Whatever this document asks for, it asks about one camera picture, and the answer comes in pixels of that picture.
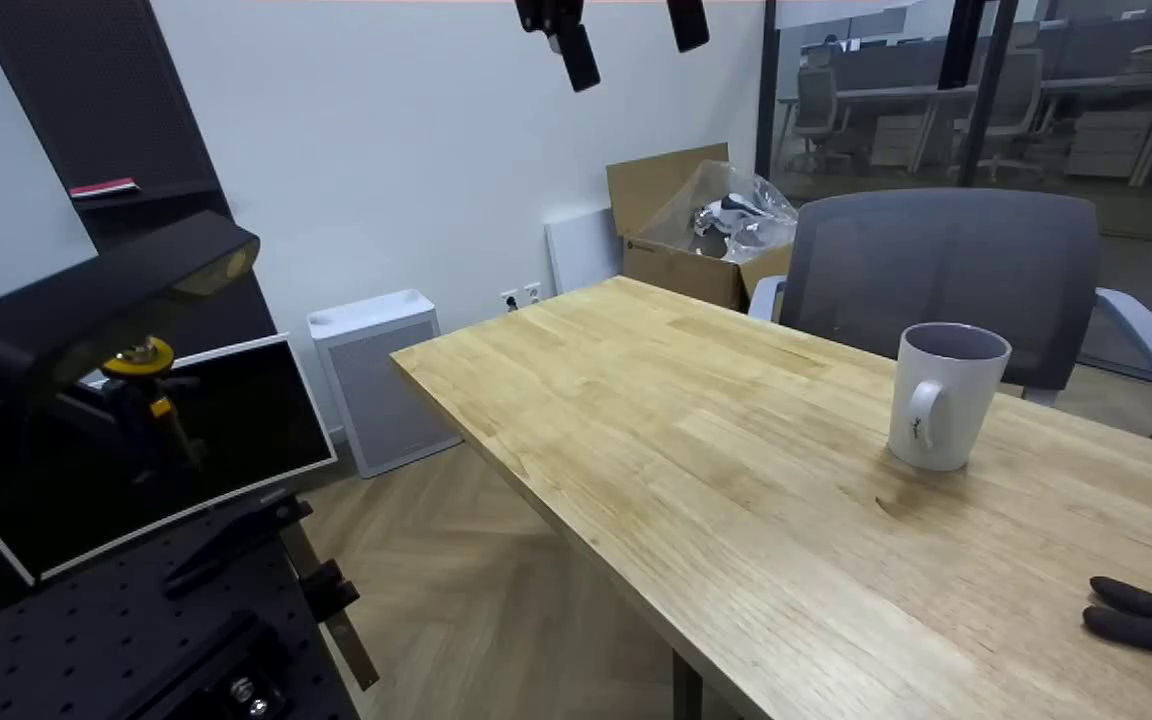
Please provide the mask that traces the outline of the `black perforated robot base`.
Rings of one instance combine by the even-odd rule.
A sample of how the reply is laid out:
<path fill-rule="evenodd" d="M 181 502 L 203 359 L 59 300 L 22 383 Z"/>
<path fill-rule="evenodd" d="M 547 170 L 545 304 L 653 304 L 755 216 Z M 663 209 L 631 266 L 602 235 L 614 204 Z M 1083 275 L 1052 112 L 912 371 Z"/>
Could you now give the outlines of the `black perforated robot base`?
<path fill-rule="evenodd" d="M 213 509 L 39 585 L 0 548 L 0 720 L 357 720 L 380 671 L 303 516 Z"/>

